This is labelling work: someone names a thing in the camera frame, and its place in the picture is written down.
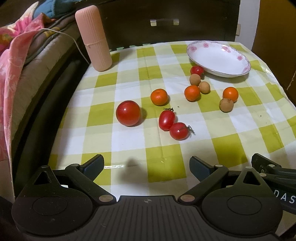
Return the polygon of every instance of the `floral blanket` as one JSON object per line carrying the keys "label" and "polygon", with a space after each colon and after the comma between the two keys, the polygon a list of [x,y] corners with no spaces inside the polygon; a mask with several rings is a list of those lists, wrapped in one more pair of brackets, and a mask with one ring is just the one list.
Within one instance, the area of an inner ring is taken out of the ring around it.
{"label": "floral blanket", "polygon": [[[0,28],[0,162],[8,162],[10,169],[1,169],[1,174],[6,171],[11,174],[12,105],[27,52],[34,35],[44,28],[45,23],[52,21],[43,13],[33,19],[37,5],[38,2],[30,6],[15,23]],[[0,186],[10,188],[10,193],[13,193],[12,180],[6,180]],[[1,192],[7,193],[7,190],[0,190],[0,196]]]}

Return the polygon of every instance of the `yellow green checkered tablecloth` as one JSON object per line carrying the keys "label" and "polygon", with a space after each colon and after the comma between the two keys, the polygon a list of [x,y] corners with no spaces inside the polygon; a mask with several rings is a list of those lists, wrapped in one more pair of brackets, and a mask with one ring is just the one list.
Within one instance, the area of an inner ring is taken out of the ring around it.
{"label": "yellow green checkered tablecloth", "polygon": [[[105,72],[88,68],[67,107],[49,165],[63,169],[84,163],[100,153],[105,168],[95,183],[120,195],[180,195],[198,183],[189,159],[231,169],[249,165],[254,153],[296,168],[296,110],[267,65],[239,43],[230,44],[250,60],[249,74],[222,78],[206,74],[208,95],[189,102],[184,89],[194,65],[186,54],[190,42],[171,42],[112,52],[113,65]],[[219,110],[226,87],[234,86],[239,99],[230,113]],[[152,104],[150,94],[162,88],[170,96],[165,107]],[[117,106],[134,100],[145,120],[136,127],[121,125]],[[195,135],[176,141],[158,127],[163,108],[173,107],[178,121]]]}

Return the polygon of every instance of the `pink floral plate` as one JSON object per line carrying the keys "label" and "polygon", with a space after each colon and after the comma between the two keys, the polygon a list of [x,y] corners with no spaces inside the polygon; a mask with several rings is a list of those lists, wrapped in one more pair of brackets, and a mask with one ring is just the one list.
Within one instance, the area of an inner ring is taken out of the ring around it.
{"label": "pink floral plate", "polygon": [[236,49],[216,41],[196,41],[187,46],[189,58],[205,71],[227,78],[247,74],[249,60]]}

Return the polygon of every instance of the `ribbed pink cylinder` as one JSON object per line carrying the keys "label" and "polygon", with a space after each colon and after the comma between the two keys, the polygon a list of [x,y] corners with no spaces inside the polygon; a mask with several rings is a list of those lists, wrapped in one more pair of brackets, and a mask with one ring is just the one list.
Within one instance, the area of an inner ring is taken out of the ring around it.
{"label": "ribbed pink cylinder", "polygon": [[80,9],[75,13],[75,19],[94,69],[110,68],[112,59],[98,8],[91,5]]}

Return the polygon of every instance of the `power cord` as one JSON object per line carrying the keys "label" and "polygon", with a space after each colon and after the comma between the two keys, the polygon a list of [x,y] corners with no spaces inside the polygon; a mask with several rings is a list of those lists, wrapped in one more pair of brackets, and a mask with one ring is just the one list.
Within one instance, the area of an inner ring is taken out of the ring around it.
{"label": "power cord", "polygon": [[76,40],[75,40],[72,36],[70,36],[70,35],[68,35],[68,34],[66,34],[66,33],[60,32],[60,31],[56,31],[56,30],[50,29],[50,28],[41,28],[40,30],[42,30],[42,29],[44,29],[44,30],[50,30],[50,31],[53,31],[53,32],[56,32],[56,33],[65,34],[65,35],[69,36],[69,37],[70,37],[71,39],[73,39],[73,41],[75,42],[75,44],[76,44],[76,46],[77,46],[77,48],[78,48],[80,54],[82,55],[82,57],[85,59],[85,61],[86,61],[88,64],[90,64],[90,63],[87,61],[86,57],[85,57],[85,56],[83,55],[83,53],[81,52],[80,48],[78,47],[78,44],[77,44]]}

